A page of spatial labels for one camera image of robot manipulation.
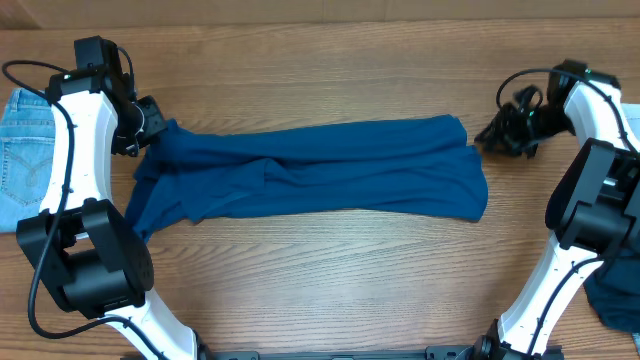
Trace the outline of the blue polo shirt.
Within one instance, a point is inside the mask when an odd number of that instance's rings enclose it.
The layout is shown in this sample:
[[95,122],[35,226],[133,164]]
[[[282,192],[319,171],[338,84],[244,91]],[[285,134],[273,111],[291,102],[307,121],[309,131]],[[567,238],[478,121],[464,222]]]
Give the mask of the blue polo shirt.
[[478,221],[482,159],[450,115],[255,134],[170,122],[137,168],[126,220],[143,239],[181,220],[365,209]]

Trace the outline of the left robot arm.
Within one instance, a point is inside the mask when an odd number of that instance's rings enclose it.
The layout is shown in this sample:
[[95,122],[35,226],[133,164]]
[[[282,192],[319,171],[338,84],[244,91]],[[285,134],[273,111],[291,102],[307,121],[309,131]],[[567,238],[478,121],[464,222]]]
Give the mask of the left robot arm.
[[17,224],[34,268],[29,323],[48,339],[107,324],[145,359],[209,359],[156,292],[147,245],[112,203],[112,156],[137,156],[167,123],[152,97],[137,96],[123,48],[94,36],[74,50],[75,69],[56,68],[39,94],[55,120],[52,172],[38,215]]

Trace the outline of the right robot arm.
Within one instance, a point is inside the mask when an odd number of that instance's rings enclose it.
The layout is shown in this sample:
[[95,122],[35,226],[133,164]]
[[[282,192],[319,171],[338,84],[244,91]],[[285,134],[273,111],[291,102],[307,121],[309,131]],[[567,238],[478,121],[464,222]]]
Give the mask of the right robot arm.
[[618,79],[575,60],[545,72],[545,91],[531,85],[499,103],[474,141],[486,152],[533,157],[567,131],[580,151],[549,199],[550,237],[524,288],[474,345],[449,349],[452,359],[562,358],[548,344],[557,321],[582,284],[639,238],[639,139]]

